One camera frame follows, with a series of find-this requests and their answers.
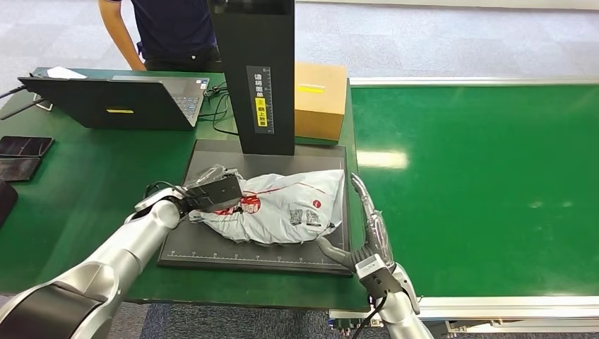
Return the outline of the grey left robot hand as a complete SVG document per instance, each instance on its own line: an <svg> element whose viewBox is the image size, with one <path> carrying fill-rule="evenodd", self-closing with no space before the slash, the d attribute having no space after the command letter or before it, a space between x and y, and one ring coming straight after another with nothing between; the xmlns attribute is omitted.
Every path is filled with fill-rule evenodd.
<svg viewBox="0 0 599 339"><path fill-rule="evenodd" d="M237 171L237 168L229 168L216 164L200 171L193 179L193 183L196 186L204 186L228 177L234 177L236 179L242 178L241 174Z"/></svg>

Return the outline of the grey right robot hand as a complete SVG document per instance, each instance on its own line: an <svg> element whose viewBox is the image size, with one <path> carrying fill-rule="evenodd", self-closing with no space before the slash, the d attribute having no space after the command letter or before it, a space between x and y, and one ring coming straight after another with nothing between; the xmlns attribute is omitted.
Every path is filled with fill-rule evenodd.
<svg viewBox="0 0 599 339"><path fill-rule="evenodd" d="M386 223L381 211L374 206L373 200L367 190L362 179L352 173L350 181L354 190L360 197L365 216L364 222L364 244L351 252L344 251L338 247L334 247L327 239L320 237L316 239L316 243L322 253L347 268L352 273L355 273L355 265L359 262L378 254L384 265L394 272L396 262L393 258L393 250L389 241Z"/></svg>

